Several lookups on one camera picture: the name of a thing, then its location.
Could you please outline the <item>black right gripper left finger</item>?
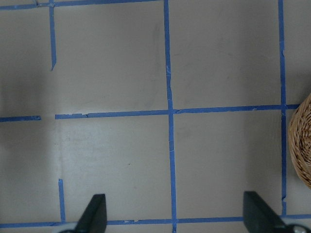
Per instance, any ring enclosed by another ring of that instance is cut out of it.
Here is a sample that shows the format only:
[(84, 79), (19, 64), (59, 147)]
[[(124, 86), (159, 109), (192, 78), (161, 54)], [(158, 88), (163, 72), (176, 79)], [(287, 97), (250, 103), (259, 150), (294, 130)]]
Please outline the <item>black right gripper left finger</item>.
[(105, 194), (95, 194), (80, 217), (76, 233), (104, 233), (107, 227)]

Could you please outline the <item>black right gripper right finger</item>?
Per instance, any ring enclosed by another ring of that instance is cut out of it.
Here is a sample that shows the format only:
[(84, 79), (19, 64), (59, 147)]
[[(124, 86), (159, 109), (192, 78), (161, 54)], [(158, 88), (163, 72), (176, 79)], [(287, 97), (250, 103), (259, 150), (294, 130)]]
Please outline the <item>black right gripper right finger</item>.
[(243, 223), (249, 233), (304, 233), (305, 226), (285, 223), (255, 191), (243, 193)]

